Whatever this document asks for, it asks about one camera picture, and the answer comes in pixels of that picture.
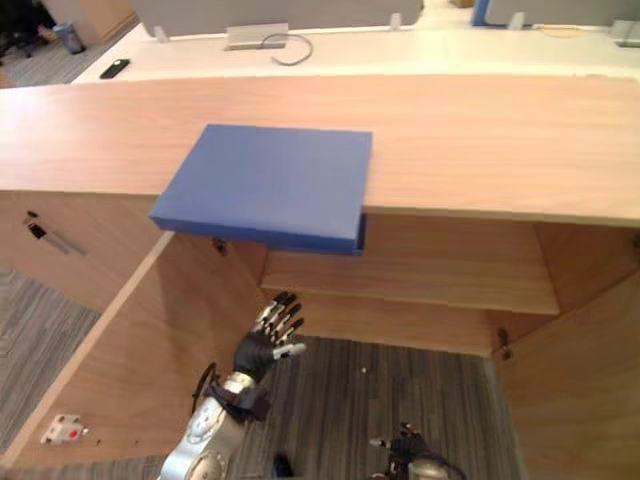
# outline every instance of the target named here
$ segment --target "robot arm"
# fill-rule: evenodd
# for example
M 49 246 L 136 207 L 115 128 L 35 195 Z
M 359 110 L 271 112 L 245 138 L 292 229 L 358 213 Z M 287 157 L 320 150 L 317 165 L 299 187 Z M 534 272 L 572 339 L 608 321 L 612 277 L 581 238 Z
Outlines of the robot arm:
M 282 292 L 258 315 L 234 355 L 233 373 L 222 386 L 212 384 L 195 411 L 180 443 L 167 457 L 159 480 L 222 480 L 240 446 L 250 420 L 263 420 L 269 410 L 259 384 L 278 360 L 305 351 L 289 343 L 303 319 L 295 295 Z

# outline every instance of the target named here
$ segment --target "floor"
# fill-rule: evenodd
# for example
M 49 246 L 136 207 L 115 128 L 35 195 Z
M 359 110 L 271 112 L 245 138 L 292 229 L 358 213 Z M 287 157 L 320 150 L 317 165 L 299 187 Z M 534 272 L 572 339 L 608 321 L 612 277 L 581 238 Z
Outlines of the floor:
M 97 314 L 16 273 L 1 278 L 0 440 L 6 445 Z M 509 415 L 487 360 L 343 340 L 305 341 L 309 349 L 303 356 L 268 376 L 273 409 L 264 424 L 249 429 L 233 480 L 268 478 L 276 452 L 290 457 L 297 478 L 367 478 L 386 461 L 383 450 L 368 445 L 369 438 L 391 437 L 400 421 L 420 429 L 433 450 L 470 479 L 521 478 Z M 162 460 L 30 469 L 0 478 L 154 480 Z
M 17 87 L 71 83 L 136 25 L 129 25 L 106 43 L 89 47 L 77 55 L 67 52 L 59 40 L 38 47 L 32 58 L 25 58 L 16 49 L 11 49 L 1 59 L 2 68 Z
M 0 276 L 0 292 L 2 453 L 100 315 L 13 272 Z

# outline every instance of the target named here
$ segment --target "phone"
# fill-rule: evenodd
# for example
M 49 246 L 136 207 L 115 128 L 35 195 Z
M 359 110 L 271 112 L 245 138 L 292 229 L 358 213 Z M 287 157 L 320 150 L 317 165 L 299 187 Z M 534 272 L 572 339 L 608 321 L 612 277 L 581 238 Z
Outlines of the phone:
M 129 65 L 130 63 L 131 63 L 131 60 L 127 58 L 121 58 L 119 60 L 116 60 L 111 64 L 109 68 L 107 68 L 104 72 L 100 74 L 100 78 L 102 80 L 113 78 L 117 74 L 119 74 L 122 70 L 127 68 L 127 65 Z

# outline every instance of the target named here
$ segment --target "silver joint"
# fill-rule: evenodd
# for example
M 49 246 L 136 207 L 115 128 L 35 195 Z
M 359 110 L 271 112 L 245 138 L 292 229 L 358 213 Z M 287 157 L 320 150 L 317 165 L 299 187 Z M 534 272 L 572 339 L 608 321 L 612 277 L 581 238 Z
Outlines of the silver joint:
M 233 372 L 227 377 L 224 382 L 223 388 L 231 393 L 240 393 L 242 390 L 248 388 L 255 388 L 256 382 L 246 373 Z

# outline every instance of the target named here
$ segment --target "wooden desk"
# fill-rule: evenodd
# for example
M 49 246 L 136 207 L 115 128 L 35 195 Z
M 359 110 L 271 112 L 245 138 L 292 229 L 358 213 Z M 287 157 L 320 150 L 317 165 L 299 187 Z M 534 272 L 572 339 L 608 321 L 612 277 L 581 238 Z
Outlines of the wooden desk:
M 212 359 L 228 368 L 263 292 L 287 288 L 301 293 L 307 334 L 493 355 L 531 478 L 640 474 L 627 433 L 640 417 L 622 401 L 640 394 L 636 82 L 120 82 L 3 91 L 0 112 L 3 257 L 104 311 L 5 463 L 167 452 L 197 374 Z M 30 128 L 43 117 L 51 128 Z M 232 242 L 220 256 L 205 239 L 161 234 L 145 212 L 207 123 L 373 131 L 365 255 Z M 27 209 L 88 254 L 35 241 Z M 169 387 L 147 381 L 159 364 Z M 58 413 L 81 415 L 92 437 L 40 445 Z M 585 434 L 625 447 L 603 456 Z

